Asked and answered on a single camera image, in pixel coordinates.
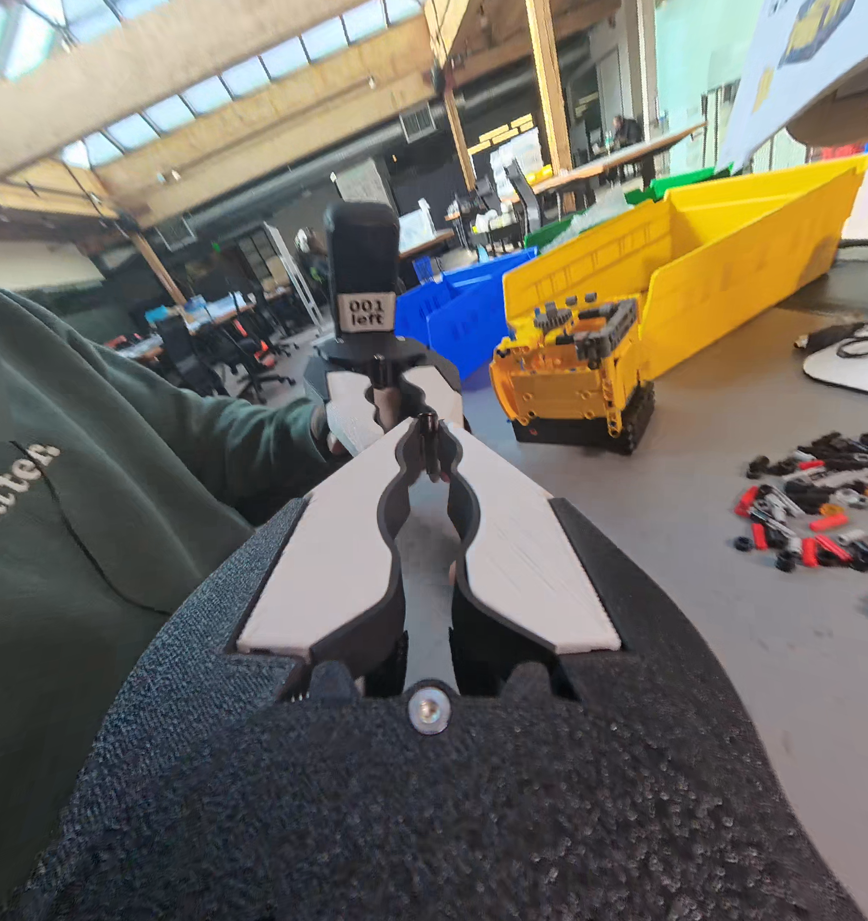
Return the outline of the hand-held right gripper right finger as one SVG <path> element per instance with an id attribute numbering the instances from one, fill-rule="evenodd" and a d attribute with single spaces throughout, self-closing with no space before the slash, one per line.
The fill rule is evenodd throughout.
<path id="1" fill-rule="evenodd" d="M 622 652 L 560 516 L 569 503 L 455 423 L 443 424 L 443 471 L 459 539 L 449 631 L 459 694 L 497 697 L 520 665 L 553 680 L 566 658 Z"/>

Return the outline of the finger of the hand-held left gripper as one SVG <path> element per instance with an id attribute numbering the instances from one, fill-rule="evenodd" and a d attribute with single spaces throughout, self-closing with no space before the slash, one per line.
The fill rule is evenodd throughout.
<path id="1" fill-rule="evenodd" d="M 326 374 L 326 421 L 349 455 L 359 455 L 383 438 L 385 429 L 373 400 L 371 380 L 353 371 Z"/>
<path id="2" fill-rule="evenodd" d="M 441 423 L 464 430 L 462 392 L 455 389 L 436 366 L 412 366 L 398 378 L 398 424 L 435 413 Z"/>

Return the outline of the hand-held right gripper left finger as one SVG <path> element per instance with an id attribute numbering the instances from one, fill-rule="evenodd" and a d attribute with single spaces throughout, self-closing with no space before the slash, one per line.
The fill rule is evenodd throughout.
<path id="1" fill-rule="evenodd" d="M 313 489 L 241 622 L 235 650 L 325 662 L 368 697 L 405 687 L 408 637 L 396 537 L 415 481 L 415 424 L 404 421 Z"/>

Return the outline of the yellow lego robot model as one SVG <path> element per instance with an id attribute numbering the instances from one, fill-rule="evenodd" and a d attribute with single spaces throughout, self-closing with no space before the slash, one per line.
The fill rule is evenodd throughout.
<path id="1" fill-rule="evenodd" d="M 520 443 L 629 456 L 655 408 L 633 296 L 571 295 L 510 320 L 489 376 Z"/>

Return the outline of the pile of small lego pins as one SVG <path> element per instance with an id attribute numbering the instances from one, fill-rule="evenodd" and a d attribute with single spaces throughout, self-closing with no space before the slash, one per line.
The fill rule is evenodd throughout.
<path id="1" fill-rule="evenodd" d="M 732 514 L 738 554 L 765 555 L 779 572 L 868 575 L 868 432 L 831 431 L 775 458 L 755 454 Z"/>

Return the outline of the person's left forearm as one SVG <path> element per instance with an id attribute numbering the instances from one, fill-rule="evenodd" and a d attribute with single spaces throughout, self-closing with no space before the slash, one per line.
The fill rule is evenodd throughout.
<path id="1" fill-rule="evenodd" d="M 121 393 L 210 495 L 251 525 L 343 463 L 325 410 L 306 398 L 272 408 L 202 397 L 143 370 L 135 378 Z"/>

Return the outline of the lego instruction manual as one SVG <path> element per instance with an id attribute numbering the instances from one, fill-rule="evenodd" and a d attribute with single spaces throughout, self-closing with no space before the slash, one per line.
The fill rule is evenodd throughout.
<path id="1" fill-rule="evenodd" d="M 868 1 L 764 2 L 716 170 L 745 168 L 781 130 L 793 138 L 792 121 L 867 62 Z M 846 145 L 794 140 L 809 147 Z"/>

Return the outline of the blue plastic bin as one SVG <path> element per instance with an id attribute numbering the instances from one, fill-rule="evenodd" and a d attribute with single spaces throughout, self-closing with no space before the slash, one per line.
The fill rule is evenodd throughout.
<path id="1" fill-rule="evenodd" d="M 505 276 L 537 254 L 537 248 L 521 249 L 447 272 L 437 283 L 448 297 L 426 318 L 427 344 L 455 366 L 461 380 L 488 364 L 507 334 Z"/>
<path id="2" fill-rule="evenodd" d="M 484 276 L 453 278 L 446 275 L 440 280 L 428 281 L 397 296 L 395 302 L 394 334 L 413 339 L 431 348 L 428 320 L 449 306 L 467 289 L 478 285 Z"/>

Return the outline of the green plastic bin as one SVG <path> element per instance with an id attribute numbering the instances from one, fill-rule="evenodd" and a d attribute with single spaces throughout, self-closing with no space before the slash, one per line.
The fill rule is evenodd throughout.
<path id="1" fill-rule="evenodd" d="M 532 232 L 529 232 L 524 236 L 523 247 L 537 249 L 543 249 L 547 247 L 561 234 L 567 231 L 574 219 L 580 216 L 580 214 L 580 212 L 569 213 L 565 217 L 556 220 L 555 222 L 542 225 L 541 227 L 532 230 Z"/>
<path id="2" fill-rule="evenodd" d="M 703 167 L 664 178 L 655 178 L 645 189 L 625 192 L 624 201 L 630 206 L 638 206 L 645 201 L 659 202 L 672 189 L 679 189 L 713 179 L 727 178 L 730 175 L 731 166 L 728 165 L 721 170 L 716 170 L 714 167 Z"/>

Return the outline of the person's green sweatshirt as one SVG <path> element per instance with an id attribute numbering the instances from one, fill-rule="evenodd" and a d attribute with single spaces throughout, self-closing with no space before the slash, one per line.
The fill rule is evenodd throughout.
<path id="1" fill-rule="evenodd" d="M 138 657 L 252 528 L 121 393 L 146 369 L 1 291 L 0 361 L 1 908 Z"/>

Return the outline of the yellow plastic bin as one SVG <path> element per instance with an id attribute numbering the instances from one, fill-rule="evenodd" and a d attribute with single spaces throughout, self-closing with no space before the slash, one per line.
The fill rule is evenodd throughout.
<path id="1" fill-rule="evenodd" d="M 505 274 L 498 348 L 537 342 L 547 302 L 634 296 L 659 378 L 827 273 L 867 172 L 864 153 L 668 190 Z"/>

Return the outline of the long wooden table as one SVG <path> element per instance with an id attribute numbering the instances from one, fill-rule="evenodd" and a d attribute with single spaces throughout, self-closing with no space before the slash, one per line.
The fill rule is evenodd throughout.
<path id="1" fill-rule="evenodd" d="M 594 159 L 589 163 L 575 167 L 563 174 L 546 178 L 533 185 L 532 191 L 537 194 L 563 193 L 579 183 L 587 183 L 590 188 L 596 185 L 596 178 L 616 173 L 621 167 L 633 164 L 639 167 L 639 175 L 643 187 L 656 178 L 655 157 L 671 150 L 676 144 L 698 132 L 704 132 L 707 121 L 699 121 L 689 127 L 678 131 L 668 132 L 650 141 L 633 144 L 617 150 L 610 155 Z"/>

